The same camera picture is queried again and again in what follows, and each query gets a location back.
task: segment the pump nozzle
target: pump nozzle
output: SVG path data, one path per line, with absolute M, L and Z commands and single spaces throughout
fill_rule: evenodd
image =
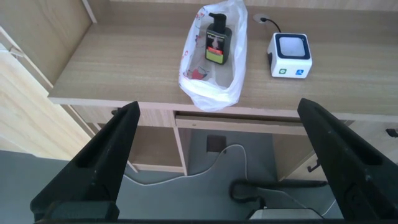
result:
M 224 34 L 225 33 L 226 15 L 224 15 L 222 13 L 218 13 L 218 14 L 209 13 L 209 16 L 214 18 L 213 30 L 219 34 Z

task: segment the cabinet door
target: cabinet door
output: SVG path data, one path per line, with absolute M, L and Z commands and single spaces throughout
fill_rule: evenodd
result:
M 386 132 L 387 128 L 398 128 L 397 123 L 355 121 L 349 127 L 390 160 L 398 163 L 398 138 L 391 137 Z M 318 157 L 308 136 L 275 134 L 274 151 L 278 180 L 326 180 L 322 167 L 317 166 Z
M 398 163 L 398 138 L 391 137 L 386 132 L 386 129 L 398 129 L 398 123 L 355 121 L 349 127 L 390 160 Z

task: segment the green label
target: green label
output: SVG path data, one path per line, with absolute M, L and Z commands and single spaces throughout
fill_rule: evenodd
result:
M 224 55 L 222 55 L 222 54 L 217 55 L 217 54 L 211 53 L 209 50 L 206 50 L 206 58 L 208 60 L 211 60 L 211 61 L 214 61 L 217 63 L 223 63 Z

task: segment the white box device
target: white box device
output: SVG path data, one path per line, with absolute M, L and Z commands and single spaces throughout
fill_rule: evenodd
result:
M 267 53 L 273 77 L 305 78 L 312 66 L 305 34 L 275 33 Z

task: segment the wooden panel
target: wooden panel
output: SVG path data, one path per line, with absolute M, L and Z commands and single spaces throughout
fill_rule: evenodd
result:
M 189 152 L 191 145 L 191 129 L 174 127 L 175 140 L 180 154 L 184 175 L 188 175 Z
M 103 14 L 111 7 L 109 0 L 82 0 L 93 23 L 101 20 Z
M 308 136 L 273 134 L 278 180 L 286 179 L 314 154 Z
M 90 140 L 9 52 L 0 52 L 0 97 L 0 136 L 22 151 L 69 160 Z
M 194 116 L 176 116 L 175 122 L 179 128 L 307 135 L 301 123 L 291 122 L 254 121 L 246 119 L 206 118 Z
M 112 111 L 117 108 L 99 106 L 73 106 L 79 115 L 89 123 L 107 123 L 112 117 Z M 141 109 L 138 125 L 152 127 L 174 127 L 174 113 L 166 110 Z
M 102 23 L 90 27 L 51 99 L 103 106 L 137 100 L 143 108 L 198 111 L 178 88 L 178 68 L 182 43 L 199 8 L 112 2 Z M 396 13 L 266 7 L 248 11 L 249 18 L 268 14 L 284 32 L 307 34 L 313 67 L 305 80 L 272 78 L 264 52 L 275 27 L 248 19 L 243 90 L 239 103 L 222 113 L 298 117 L 297 106 L 306 97 L 339 119 L 398 119 Z M 155 26 L 154 14 L 168 19 Z
M 349 127 L 390 160 L 398 163 L 398 139 L 386 133 L 387 128 L 397 128 L 397 123 L 355 121 Z M 311 173 L 307 170 L 317 160 L 308 137 L 274 135 L 274 154 L 278 180 L 326 180 L 321 167 Z
M 314 153 L 308 160 L 301 166 L 286 177 L 290 180 L 327 180 L 322 166 L 316 168 L 314 171 L 309 172 L 307 167 L 314 167 L 317 164 L 317 155 Z
M 190 3 L 214 4 L 220 0 L 111 0 L 114 2 L 163 2 L 163 3 Z M 396 0 L 244 0 L 247 6 L 267 7 L 298 7 L 309 9 L 348 9 L 348 10 L 374 10 L 398 11 Z
M 37 66 L 30 60 L 30 58 L 16 48 L 16 43 L 8 35 L 8 33 L 0 27 L 0 45 L 3 46 L 4 50 L 9 51 L 13 54 L 19 63 L 25 67 L 25 69 L 34 77 L 40 85 L 49 91 L 53 85 L 45 78 L 43 73 L 37 68 Z M 76 123 L 90 136 L 94 136 L 93 130 L 83 121 L 83 119 L 77 114 L 77 112 L 70 105 L 62 105 L 62 108 L 76 121 Z
M 390 160 L 398 163 L 398 138 L 386 133 L 387 128 L 397 129 L 398 123 L 355 121 L 349 127 Z
M 183 167 L 178 167 L 178 166 L 158 166 L 158 165 L 146 165 L 146 164 L 134 164 L 133 165 L 131 163 L 129 166 L 131 168 L 136 169 L 137 172 L 139 172 L 140 170 L 149 170 L 149 171 L 184 173 Z
M 112 117 L 112 110 L 117 108 L 99 106 L 72 106 L 77 113 L 89 123 L 106 124 Z
M 3 0 L 0 25 L 54 84 L 91 24 L 81 0 Z
M 144 166 L 182 167 L 172 128 L 139 126 L 131 146 L 129 162 Z

